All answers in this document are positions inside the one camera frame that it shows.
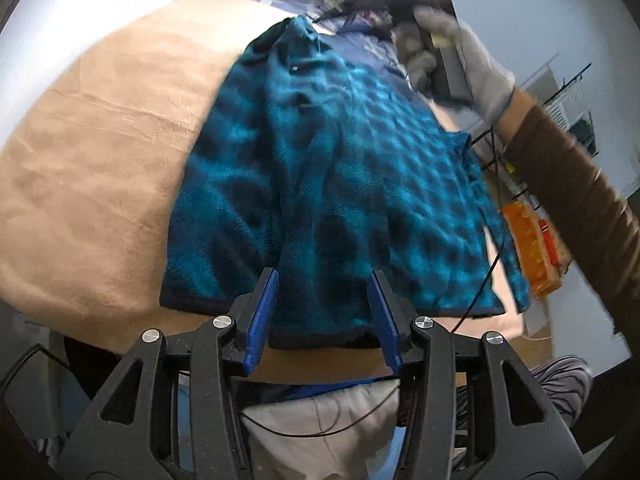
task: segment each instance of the gloved hand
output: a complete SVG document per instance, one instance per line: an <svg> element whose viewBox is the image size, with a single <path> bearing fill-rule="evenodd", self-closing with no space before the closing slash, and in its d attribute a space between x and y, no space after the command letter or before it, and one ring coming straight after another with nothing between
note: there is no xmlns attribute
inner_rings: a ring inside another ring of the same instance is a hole
<svg viewBox="0 0 640 480"><path fill-rule="evenodd" d="M429 7L417 7L414 16L420 28L456 44L473 95L472 108L487 123L495 124L511 99L513 73L503 68L484 47L471 28L452 16ZM436 59L424 50L422 41L408 24L396 28L396 47L414 88L436 67Z"/></svg>

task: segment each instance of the beige blanket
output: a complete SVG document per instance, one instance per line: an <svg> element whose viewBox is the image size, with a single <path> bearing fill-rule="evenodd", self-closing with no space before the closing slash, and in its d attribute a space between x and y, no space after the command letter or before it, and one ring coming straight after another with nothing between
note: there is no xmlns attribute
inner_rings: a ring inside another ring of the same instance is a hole
<svg viewBox="0 0 640 480"><path fill-rule="evenodd" d="M158 303L169 217L228 69L286 16L251 0L177 0L78 59L0 154L0 297L116 352L148 328L169 335L203 323ZM481 320L481 329L469 320L461 332L481 335L490 322L517 335L513 300L505 303L510 314ZM379 351L267 350L255 377L309 383L384 374Z"/></svg>

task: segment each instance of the black wire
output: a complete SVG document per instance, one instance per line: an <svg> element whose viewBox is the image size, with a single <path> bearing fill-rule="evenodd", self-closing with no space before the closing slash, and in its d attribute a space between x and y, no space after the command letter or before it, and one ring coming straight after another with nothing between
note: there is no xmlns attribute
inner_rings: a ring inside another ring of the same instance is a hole
<svg viewBox="0 0 640 480"><path fill-rule="evenodd" d="M60 366L62 366L66 370L71 371L71 368L69 367L69 365L66 364L57 355L52 354L40 343L35 343L27 349L27 351L22 355L22 357L20 357L20 360L16 364L14 364L11 368L9 368L7 373L2 378L2 381L0 381L0 397L4 398L4 394L8 390L12 381L15 379L16 375L20 373L20 370L22 370L24 365L27 364L27 362L29 362L29 360L39 352L42 352L49 359L57 362Z"/></svg>
<svg viewBox="0 0 640 480"><path fill-rule="evenodd" d="M400 386L396 386L393 390L391 390L388 393L388 395L384 399L382 399L380 401L379 404L377 404L372 410L370 410L370 412L368 412L365 415L361 416L358 420L352 422L348 426L345 426L344 428L341 428L340 430L335 430L335 431L324 430L324 431L320 431L319 433L311 433L311 434L280 433L279 431L275 431L275 430L272 430L271 428L267 428L266 426L260 424L260 422L257 422L256 420L253 420L250 416L245 415L244 413L240 413L240 415L243 416L249 422L254 423L256 426L258 426L258 428L262 428L263 430L268 431L269 433L273 433L274 435L277 435L277 436L286 436L288 438L320 438L322 436L332 436L332 435L335 435L335 434L338 434L338 433L342 433L343 431L350 430L356 424L359 424L360 422L362 422L369 415L372 415L373 413L375 413L378 409L380 409L382 407L382 405L385 402L387 402L392 397L392 395L394 393L396 393L396 391L398 391L399 388L400 388Z"/></svg>
<svg viewBox="0 0 640 480"><path fill-rule="evenodd" d="M491 144L492 144L492 149L494 150L494 161L495 161L496 202L498 203L498 210L500 210L500 208L502 207L501 200L500 200L500 174L498 174L498 157L497 157L497 154L495 153L495 132L494 132L494 128L491 128ZM455 334L456 331L460 328L460 326L465 322L465 319L467 317L469 317L469 314L471 314L471 311L476 306L476 303L480 299L480 296L482 296L482 292L484 291L484 288L485 288L486 284L491 279L491 275L494 273L494 269L498 265L498 262L500 261L500 257L502 256L502 252L504 251L505 240L506 240L506 235L503 232L502 233L502 241L500 243L500 249L498 249L498 253L495 255L494 262L491 264L491 267L489 267L489 270L488 270L486 276L484 277L484 280L482 280L482 284L480 285L480 288L478 289L478 292L476 293L476 295L474 296L473 300L471 301L471 303L467 307L466 312L464 313L464 316L462 316L460 318L460 320L458 321L458 323L455 325L455 327L453 327L453 330L451 331L452 334Z"/></svg>
<svg viewBox="0 0 640 480"><path fill-rule="evenodd" d="M178 370L178 374L180 374L180 375L184 375L184 376L189 377L189 378L191 377L191 373L189 373L189 372L183 372L182 370ZM336 404L336 407L337 407L337 410L336 410L336 411L337 411L337 415L336 415L336 417L335 417L335 420L332 422L332 424L331 424L331 425L330 425L326 430L324 430L325 432L326 432L326 431L331 431L333 428L335 428L335 425L336 425L336 424L338 424L338 421L340 420L340 404L338 403L338 401L337 401L337 400L335 400L335 399L334 399L334 401L335 401L335 404ZM244 413L242 413L242 416L244 416L245 418L249 419L252 423L257 424L258 426L260 426L260 427L261 427L261 428L263 428L264 430L271 431L271 430L269 430L268 428L265 428L264 426L261 426L258 422L256 422L256 421L255 421L255 420L253 420L252 418L249 418L249 417L248 417L247 415L245 415Z"/></svg>

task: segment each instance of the brown sleeve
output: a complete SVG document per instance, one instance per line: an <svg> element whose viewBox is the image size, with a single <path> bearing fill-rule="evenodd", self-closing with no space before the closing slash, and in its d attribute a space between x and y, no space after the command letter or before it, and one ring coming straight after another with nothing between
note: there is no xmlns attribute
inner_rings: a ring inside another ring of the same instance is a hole
<svg viewBox="0 0 640 480"><path fill-rule="evenodd" d="M640 228L575 139L539 106L506 150L600 295L633 352L640 349Z"/></svg>

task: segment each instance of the metal screw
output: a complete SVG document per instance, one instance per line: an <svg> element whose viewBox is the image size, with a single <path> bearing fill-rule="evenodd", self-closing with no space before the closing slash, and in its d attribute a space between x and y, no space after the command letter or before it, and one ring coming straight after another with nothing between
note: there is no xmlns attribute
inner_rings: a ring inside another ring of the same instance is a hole
<svg viewBox="0 0 640 480"><path fill-rule="evenodd" d="M427 330L433 327L433 319L426 316L418 316L417 318L415 318L414 323L418 328L421 328L423 330Z"/></svg>
<svg viewBox="0 0 640 480"><path fill-rule="evenodd" d="M158 341L159 337L160 333L158 332L158 330L152 328L151 330L147 330L145 333L143 333L142 341L144 341L145 343L153 343L154 341Z"/></svg>
<svg viewBox="0 0 640 480"><path fill-rule="evenodd" d="M213 326L216 328L226 328L232 323L233 321L229 316L218 316L213 320Z"/></svg>
<svg viewBox="0 0 640 480"><path fill-rule="evenodd" d="M497 332L487 332L484 337L490 345L501 345L504 343L502 334L498 334Z"/></svg>

